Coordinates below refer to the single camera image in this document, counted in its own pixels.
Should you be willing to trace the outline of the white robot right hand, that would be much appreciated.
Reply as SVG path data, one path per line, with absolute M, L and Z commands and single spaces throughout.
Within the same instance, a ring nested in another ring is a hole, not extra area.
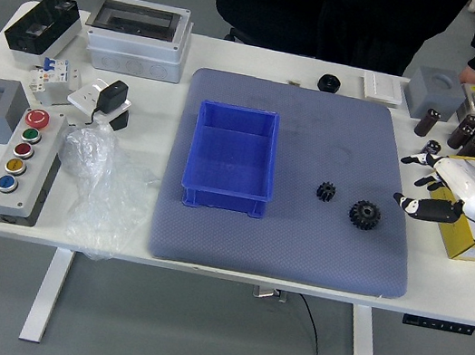
M 415 186 L 441 183 L 456 197 L 456 201 L 441 199 L 416 200 L 405 197 L 401 193 L 393 195 L 398 203 L 410 217 L 414 219 L 454 223 L 461 215 L 475 222 L 475 177 L 460 162 L 450 158 L 435 156 L 431 153 L 415 154 L 401 158 L 403 164 L 418 163 L 429 166 L 435 171 L 435 176 L 422 178 L 415 182 Z

